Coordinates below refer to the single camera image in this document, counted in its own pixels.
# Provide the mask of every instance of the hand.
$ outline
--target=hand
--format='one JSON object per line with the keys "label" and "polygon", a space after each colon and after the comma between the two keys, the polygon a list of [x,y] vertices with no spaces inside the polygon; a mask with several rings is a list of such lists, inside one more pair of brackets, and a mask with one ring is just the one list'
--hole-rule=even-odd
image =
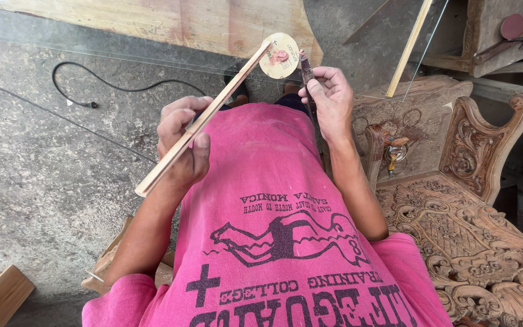
{"label": "hand", "polygon": [[[353,92],[340,69],[316,67],[313,71],[316,79],[308,82],[308,91],[316,103],[322,137],[332,146],[350,136]],[[298,95],[303,103],[308,103],[305,88]]]}
{"label": "hand", "polygon": [[[160,124],[157,128],[159,159],[185,134],[185,127],[195,117],[196,111],[207,108],[213,101],[211,97],[184,97],[161,111]],[[201,133],[193,141],[193,148],[188,148],[161,178],[159,184],[176,190],[188,190],[199,182],[209,171],[209,153],[211,142],[207,133]]]}

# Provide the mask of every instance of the fingernail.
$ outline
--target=fingernail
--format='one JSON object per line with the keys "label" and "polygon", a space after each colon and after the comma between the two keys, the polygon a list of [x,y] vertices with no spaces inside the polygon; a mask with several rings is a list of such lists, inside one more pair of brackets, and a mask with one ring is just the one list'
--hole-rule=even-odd
{"label": "fingernail", "polygon": [[199,137],[197,137],[195,142],[197,143],[197,146],[200,148],[206,148],[209,146],[209,140],[207,139],[207,137],[203,136],[202,134],[199,135]]}
{"label": "fingernail", "polygon": [[308,87],[309,88],[314,86],[314,85],[316,85],[316,84],[320,84],[320,83],[317,80],[313,79],[313,78],[308,81]]}

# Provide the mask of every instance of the red sanding pad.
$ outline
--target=red sanding pad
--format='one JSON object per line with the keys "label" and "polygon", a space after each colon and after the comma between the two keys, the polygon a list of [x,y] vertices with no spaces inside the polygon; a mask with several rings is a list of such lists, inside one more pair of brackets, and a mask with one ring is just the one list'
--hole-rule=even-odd
{"label": "red sanding pad", "polygon": [[523,17],[519,13],[514,13],[504,19],[500,27],[500,33],[506,40],[519,37],[523,32]]}

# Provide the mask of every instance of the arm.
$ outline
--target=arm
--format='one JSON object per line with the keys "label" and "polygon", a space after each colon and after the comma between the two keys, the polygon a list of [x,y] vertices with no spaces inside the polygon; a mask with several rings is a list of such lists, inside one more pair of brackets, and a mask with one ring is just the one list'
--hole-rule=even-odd
{"label": "arm", "polygon": [[[389,229],[360,164],[350,131],[352,89],[340,69],[316,67],[314,76],[317,80],[308,82],[308,90],[316,102],[322,137],[330,147],[334,184],[360,233],[369,241],[382,240],[389,235]],[[308,102],[305,88],[299,95],[302,102]]]}
{"label": "arm", "polygon": [[[159,134],[159,158],[185,133],[195,111],[207,108],[210,97],[185,97],[163,108]],[[142,202],[116,250],[104,280],[103,294],[123,276],[143,273],[155,277],[171,237],[173,214],[186,192],[209,170],[209,135],[201,134],[159,180]]]}

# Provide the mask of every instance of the pink t-shirt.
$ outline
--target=pink t-shirt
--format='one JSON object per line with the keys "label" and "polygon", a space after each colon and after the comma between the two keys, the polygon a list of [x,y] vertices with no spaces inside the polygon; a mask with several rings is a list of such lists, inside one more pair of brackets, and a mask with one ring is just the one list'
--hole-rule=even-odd
{"label": "pink t-shirt", "polygon": [[183,199],[171,286],[119,279],[84,326],[451,326],[413,239],[369,243],[302,112],[218,112],[211,168]]}

